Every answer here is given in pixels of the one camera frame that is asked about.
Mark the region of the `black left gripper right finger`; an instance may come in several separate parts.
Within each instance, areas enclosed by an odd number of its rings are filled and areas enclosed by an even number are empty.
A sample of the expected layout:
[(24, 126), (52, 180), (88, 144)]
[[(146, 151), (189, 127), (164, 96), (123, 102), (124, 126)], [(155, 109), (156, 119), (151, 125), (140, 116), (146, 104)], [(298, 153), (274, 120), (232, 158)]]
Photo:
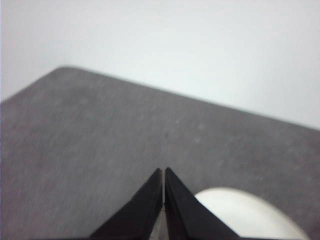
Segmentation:
[(240, 237), (204, 207), (169, 167), (165, 169), (164, 188), (170, 240), (236, 240)]

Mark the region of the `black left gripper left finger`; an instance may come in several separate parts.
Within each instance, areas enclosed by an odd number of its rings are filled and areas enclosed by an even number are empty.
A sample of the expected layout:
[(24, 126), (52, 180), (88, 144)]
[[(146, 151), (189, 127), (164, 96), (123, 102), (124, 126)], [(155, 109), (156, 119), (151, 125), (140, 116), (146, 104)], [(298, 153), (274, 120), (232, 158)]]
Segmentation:
[(163, 207), (162, 170), (157, 168), (133, 197), (89, 238), (148, 240)]

